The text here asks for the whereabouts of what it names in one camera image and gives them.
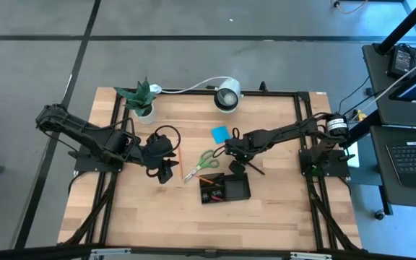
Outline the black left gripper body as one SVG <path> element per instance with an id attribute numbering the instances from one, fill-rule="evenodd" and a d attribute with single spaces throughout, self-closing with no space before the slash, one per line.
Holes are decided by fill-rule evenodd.
<path id="1" fill-rule="evenodd" d="M 147 138 L 147 144 L 142 149 L 145 166 L 149 169 L 160 167 L 164 157 L 174 156 L 173 145 L 164 134 L 151 134 Z"/>

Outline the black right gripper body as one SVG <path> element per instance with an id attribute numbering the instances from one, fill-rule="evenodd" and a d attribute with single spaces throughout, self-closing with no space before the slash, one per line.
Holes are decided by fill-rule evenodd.
<path id="1" fill-rule="evenodd" d="M 238 162 L 249 162 L 251 161 L 257 154 L 262 152 L 261 148 L 254 148 L 250 147 L 249 139 L 240 139 L 240 131 L 239 130 L 232 130 L 233 137 L 229 140 L 234 141 L 234 148 L 233 150 L 238 151 Z"/>

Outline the blue sticky note pad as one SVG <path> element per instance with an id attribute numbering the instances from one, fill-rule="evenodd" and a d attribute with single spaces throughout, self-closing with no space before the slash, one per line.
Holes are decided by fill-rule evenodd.
<path id="1" fill-rule="evenodd" d="M 230 138 L 230 133 L 226 126 L 218 126 L 213 128 L 211 133 L 216 144 L 222 144 L 226 139 Z"/>

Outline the green-handled scissors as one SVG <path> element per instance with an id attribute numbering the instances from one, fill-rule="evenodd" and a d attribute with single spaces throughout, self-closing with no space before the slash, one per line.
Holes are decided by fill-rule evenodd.
<path id="1" fill-rule="evenodd" d="M 218 159 L 214 158 L 215 151 L 213 149 L 209 149 L 205 151 L 199 158 L 198 163 L 196 166 L 187 173 L 184 178 L 183 182 L 188 182 L 192 177 L 194 177 L 200 170 L 205 168 L 217 168 L 220 166 L 220 162 Z"/>

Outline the dark brown pen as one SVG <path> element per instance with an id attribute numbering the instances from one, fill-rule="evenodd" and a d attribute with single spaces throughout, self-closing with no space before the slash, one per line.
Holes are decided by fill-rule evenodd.
<path id="1" fill-rule="evenodd" d="M 253 165 L 252 163 L 247 162 L 247 165 L 249 165 L 251 168 L 253 168 L 254 170 L 256 170 L 258 173 L 262 174 L 263 176 L 265 176 L 265 175 L 266 175 L 264 171 L 262 171 L 261 169 L 259 169 L 259 168 L 258 168 L 258 167 L 256 167 L 255 165 Z"/>

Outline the black mesh desk organizer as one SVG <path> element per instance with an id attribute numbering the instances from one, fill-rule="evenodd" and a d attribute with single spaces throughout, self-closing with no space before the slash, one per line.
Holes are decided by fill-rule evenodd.
<path id="1" fill-rule="evenodd" d="M 211 186 L 202 188 L 199 184 L 200 197 L 202 204 L 216 204 L 221 202 L 233 202 L 240 200 L 247 200 L 251 198 L 251 189 L 249 186 L 248 176 L 244 173 L 241 175 L 224 174 L 224 173 L 211 173 L 202 176 L 209 176 L 214 178 L 215 176 L 222 176 L 222 186 Z M 210 196 L 218 196 L 223 201 L 211 200 L 209 203 L 202 202 L 202 194 L 209 194 Z"/>

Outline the white cylindrical lamp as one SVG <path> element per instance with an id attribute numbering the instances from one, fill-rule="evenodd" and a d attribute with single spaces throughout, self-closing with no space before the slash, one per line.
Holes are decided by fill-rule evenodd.
<path id="1" fill-rule="evenodd" d="M 222 113 L 233 113 L 243 97 L 240 82 L 228 77 L 214 90 L 214 104 L 217 109 Z"/>

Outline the green plant in white pot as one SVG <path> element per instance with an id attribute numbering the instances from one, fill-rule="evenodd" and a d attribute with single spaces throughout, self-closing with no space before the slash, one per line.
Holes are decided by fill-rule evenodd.
<path id="1" fill-rule="evenodd" d="M 115 87 L 114 90 L 119 96 L 126 99 L 125 107 L 134 112 L 141 124 L 149 125 L 155 121 L 156 112 L 152 103 L 156 92 L 151 91 L 147 78 L 143 82 L 137 82 L 134 92 L 120 87 Z"/>

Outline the black metal bar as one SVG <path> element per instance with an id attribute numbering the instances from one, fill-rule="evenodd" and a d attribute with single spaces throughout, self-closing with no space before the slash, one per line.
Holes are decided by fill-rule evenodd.
<path id="1" fill-rule="evenodd" d="M 346 142 L 342 144 L 344 148 L 347 148 L 362 139 L 370 130 L 371 126 L 380 126 L 381 119 L 378 113 L 372 113 L 362 121 L 358 122 L 354 127 L 349 130 L 349 136 L 346 138 Z"/>

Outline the black desk leg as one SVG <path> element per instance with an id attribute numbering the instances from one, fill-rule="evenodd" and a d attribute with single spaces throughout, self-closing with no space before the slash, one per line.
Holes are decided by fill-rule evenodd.
<path id="1" fill-rule="evenodd" d="M 378 187 L 381 201 L 382 201 L 382 209 L 377 211 L 377 214 L 379 215 L 381 212 L 383 212 L 384 215 L 393 215 L 392 207 L 390 202 L 388 201 L 387 193 L 383 186 Z"/>

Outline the black rig crossbar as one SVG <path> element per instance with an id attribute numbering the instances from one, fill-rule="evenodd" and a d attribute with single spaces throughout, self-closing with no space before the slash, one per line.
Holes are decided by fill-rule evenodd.
<path id="1" fill-rule="evenodd" d="M 65 260 L 90 256 L 96 248 L 130 248 L 131 254 L 200 256 L 216 259 L 222 256 L 274 257 L 289 260 L 291 252 L 332 255 L 332 260 L 416 260 L 414 257 L 369 253 L 364 250 L 346 251 L 323 248 L 317 251 L 235 250 L 202 248 L 114 247 L 101 243 L 59 244 L 57 246 L 0 250 L 0 260 Z"/>

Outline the black power adapter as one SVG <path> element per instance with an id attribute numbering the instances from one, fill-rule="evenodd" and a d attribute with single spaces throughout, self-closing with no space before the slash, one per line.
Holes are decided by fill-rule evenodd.
<path id="1" fill-rule="evenodd" d="M 392 78 L 400 78 L 410 71 L 415 63 L 415 50 L 406 44 L 394 46 L 391 51 L 387 75 Z"/>

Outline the black aluminium table frame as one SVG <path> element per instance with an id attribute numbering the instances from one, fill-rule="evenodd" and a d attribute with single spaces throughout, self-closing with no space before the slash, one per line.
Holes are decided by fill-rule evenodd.
<path id="1" fill-rule="evenodd" d="M 238 128 L 241 133 L 275 129 L 309 114 L 328 111 L 323 92 L 247 92 L 234 113 L 216 109 L 212 92 L 159 95 L 156 118 L 149 125 L 136 122 L 143 139 L 158 131 L 181 146 L 183 174 L 200 155 L 216 144 L 211 130 Z M 97 217 L 92 242 L 114 247 L 202 248 L 235 250 L 316 251 L 336 242 L 323 220 L 314 221 L 307 182 L 300 171 L 298 151 L 310 139 L 294 139 L 257 155 L 248 166 L 251 198 L 202 204 L 199 179 L 184 183 L 179 164 L 165 184 L 146 175 L 143 167 L 125 165 L 117 175 L 111 205 Z"/>

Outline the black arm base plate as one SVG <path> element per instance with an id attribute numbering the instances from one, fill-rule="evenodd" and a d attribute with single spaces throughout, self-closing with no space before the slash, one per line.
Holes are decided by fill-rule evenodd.
<path id="1" fill-rule="evenodd" d="M 304 176 L 349 177 L 348 156 L 342 150 L 332 150 L 314 155 L 312 149 L 301 149 L 298 153 L 300 169 Z"/>
<path id="2" fill-rule="evenodd" d="M 123 167 L 122 162 L 96 160 L 89 152 L 69 151 L 68 154 L 76 160 L 74 170 L 78 172 L 119 172 Z"/>

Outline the black vertical post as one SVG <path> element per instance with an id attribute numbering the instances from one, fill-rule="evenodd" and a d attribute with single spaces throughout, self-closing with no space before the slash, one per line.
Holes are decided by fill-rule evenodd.
<path id="1" fill-rule="evenodd" d="M 416 7 L 407 15 L 405 19 L 383 40 L 375 47 L 375 51 L 384 55 L 389 52 L 395 44 L 403 38 L 409 30 L 416 25 Z"/>

